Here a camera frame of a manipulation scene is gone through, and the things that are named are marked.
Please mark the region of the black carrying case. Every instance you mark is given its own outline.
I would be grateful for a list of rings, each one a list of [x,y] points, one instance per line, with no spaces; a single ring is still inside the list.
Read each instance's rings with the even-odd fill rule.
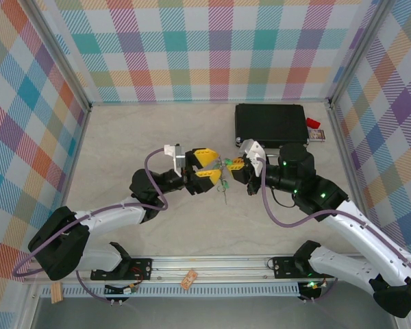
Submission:
[[[235,107],[234,124],[237,147],[248,139],[267,149],[288,143],[306,145],[309,139],[303,106],[297,104],[240,103]]]

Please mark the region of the wooden block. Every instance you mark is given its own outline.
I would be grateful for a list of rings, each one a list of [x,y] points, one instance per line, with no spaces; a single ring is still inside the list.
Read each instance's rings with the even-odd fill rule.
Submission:
[[[57,304],[64,300],[61,282],[54,282],[53,284],[51,284],[50,291],[51,291],[51,303],[52,304]]]

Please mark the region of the aluminium frame floor bar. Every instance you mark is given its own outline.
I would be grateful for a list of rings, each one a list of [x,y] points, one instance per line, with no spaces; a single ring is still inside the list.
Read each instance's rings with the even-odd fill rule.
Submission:
[[[65,205],[68,199],[69,193],[70,193],[73,176],[75,174],[75,170],[76,170],[77,163],[79,160],[79,154],[80,154],[80,151],[82,149],[82,144],[85,139],[85,134],[86,134],[86,130],[88,127],[88,123],[90,120],[92,110],[93,108],[90,108],[90,110],[86,111],[84,114],[82,130],[79,135],[77,146],[75,148],[75,155],[71,163],[71,171],[66,177],[66,182],[64,185],[64,193],[63,193],[63,196],[60,202],[61,206]],[[17,306],[19,306],[20,308],[18,310],[16,319],[14,320],[13,324],[10,327],[11,329],[30,329],[31,328],[32,323],[34,321],[36,308],[39,303],[40,292],[42,291],[42,288],[44,285],[45,283],[42,283],[42,278],[40,277],[40,273],[35,275],[33,282],[27,281],[23,283],[22,293],[18,299],[18,304],[17,304]]]
[[[338,120],[333,106],[331,106],[329,103],[326,103],[325,107],[327,111],[327,117],[332,127],[332,132],[338,147],[342,165],[345,170],[347,183],[350,188],[351,198],[356,203],[358,208],[362,210],[365,215],[368,215],[369,209],[364,200],[364,195],[362,194],[362,191],[360,189],[360,182],[356,174],[356,168],[354,167],[352,157],[349,154],[345,135],[341,130],[340,121]],[[395,318],[395,323],[398,329],[411,329],[411,313],[409,313],[409,315],[404,319]]]

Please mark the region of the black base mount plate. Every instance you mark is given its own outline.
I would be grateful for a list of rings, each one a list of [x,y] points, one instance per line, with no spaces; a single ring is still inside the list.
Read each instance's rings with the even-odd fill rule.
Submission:
[[[327,274],[316,272],[306,260],[295,260],[293,256],[276,256],[267,262],[267,267],[274,272],[275,279],[331,278]]]
[[[112,271],[99,269],[92,271],[90,279],[94,281],[147,281],[151,279],[152,262],[151,258],[126,258]]]

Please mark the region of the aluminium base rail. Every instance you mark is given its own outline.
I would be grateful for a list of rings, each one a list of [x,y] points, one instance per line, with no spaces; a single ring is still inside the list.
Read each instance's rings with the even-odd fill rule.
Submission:
[[[267,267],[267,262],[273,256],[144,256],[151,258],[151,279],[145,283],[180,283],[189,270],[198,273],[197,283],[213,282],[272,282],[274,280],[308,282],[323,280],[316,278],[275,279],[274,272]],[[126,283],[120,281],[97,281],[98,283]]]

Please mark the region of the aluminium frame post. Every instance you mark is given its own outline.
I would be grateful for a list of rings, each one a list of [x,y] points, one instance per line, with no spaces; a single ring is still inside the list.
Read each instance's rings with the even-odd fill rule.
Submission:
[[[345,92],[395,1],[362,0],[330,73],[325,92],[325,100],[329,105],[336,103]]]
[[[36,25],[37,31],[40,33],[42,40],[47,45],[47,50],[53,57],[55,63],[59,66],[59,69],[64,74],[65,80],[69,83],[71,90],[75,93],[78,101],[85,108],[86,112],[91,111],[91,102],[87,97],[84,88],[82,87],[78,77],[76,76],[72,66],[66,59],[66,55],[63,52],[57,38],[51,31],[42,11],[38,7],[36,0],[25,0],[28,12],[31,12],[33,16],[33,22]]]

